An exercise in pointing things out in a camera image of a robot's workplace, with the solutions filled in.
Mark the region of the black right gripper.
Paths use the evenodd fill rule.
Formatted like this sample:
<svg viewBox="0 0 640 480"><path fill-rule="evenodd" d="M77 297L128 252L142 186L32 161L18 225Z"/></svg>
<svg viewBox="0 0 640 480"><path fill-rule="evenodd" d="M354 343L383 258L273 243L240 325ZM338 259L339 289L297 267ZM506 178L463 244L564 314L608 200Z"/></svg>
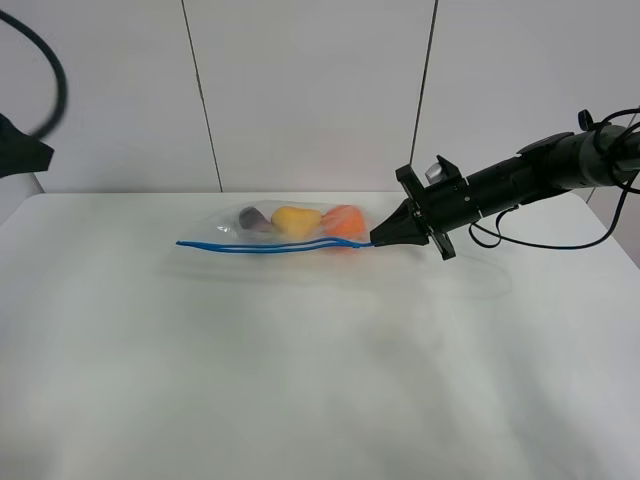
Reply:
<svg viewBox="0 0 640 480"><path fill-rule="evenodd" d="M374 247L424 246L432 239L443 260L456 256L448 233L479 220L480 212L458 167L440 155L436 159L446 178L435 185L423 186L411 165L396 170L396 179L409 200L371 230Z"/></svg>

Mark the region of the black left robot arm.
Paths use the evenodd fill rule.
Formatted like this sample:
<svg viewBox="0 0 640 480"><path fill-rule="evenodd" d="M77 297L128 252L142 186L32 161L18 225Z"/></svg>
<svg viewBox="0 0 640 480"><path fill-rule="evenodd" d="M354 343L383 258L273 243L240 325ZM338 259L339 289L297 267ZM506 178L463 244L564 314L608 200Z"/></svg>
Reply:
<svg viewBox="0 0 640 480"><path fill-rule="evenodd" d="M11 121L0 121L0 177L45 172L49 169L54 149L35 137L19 131Z"/></svg>

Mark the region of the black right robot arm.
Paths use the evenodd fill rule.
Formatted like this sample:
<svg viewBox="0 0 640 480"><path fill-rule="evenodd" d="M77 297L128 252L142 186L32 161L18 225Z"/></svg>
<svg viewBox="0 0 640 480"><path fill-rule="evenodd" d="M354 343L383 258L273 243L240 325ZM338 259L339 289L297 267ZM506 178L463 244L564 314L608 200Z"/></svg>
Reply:
<svg viewBox="0 0 640 480"><path fill-rule="evenodd" d="M555 134L467 177L438 156L427 186L411 166L396 170L407 198L371 231L370 241L375 247L434 242L449 260L456 255L448 236L453 230L571 190L624 188L638 172L638 124L601 122L579 134Z"/></svg>

